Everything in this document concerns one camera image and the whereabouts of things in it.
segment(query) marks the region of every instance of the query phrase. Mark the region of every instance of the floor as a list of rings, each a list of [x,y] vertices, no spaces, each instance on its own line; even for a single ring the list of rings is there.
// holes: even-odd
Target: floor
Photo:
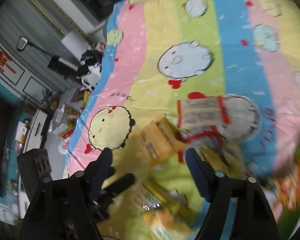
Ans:
[[[76,88],[73,88],[62,94],[58,108],[60,108],[64,103],[66,103],[68,105],[71,105],[73,108],[80,110],[80,107],[82,106],[82,101],[79,101],[78,103],[70,103],[70,100],[74,95],[75,91]],[[53,180],[62,179],[63,171],[66,165],[66,155],[63,155],[58,151],[58,146],[63,140],[63,138],[53,133],[48,133],[47,140],[44,145],[44,148],[48,152],[49,161],[52,169],[51,177]]]

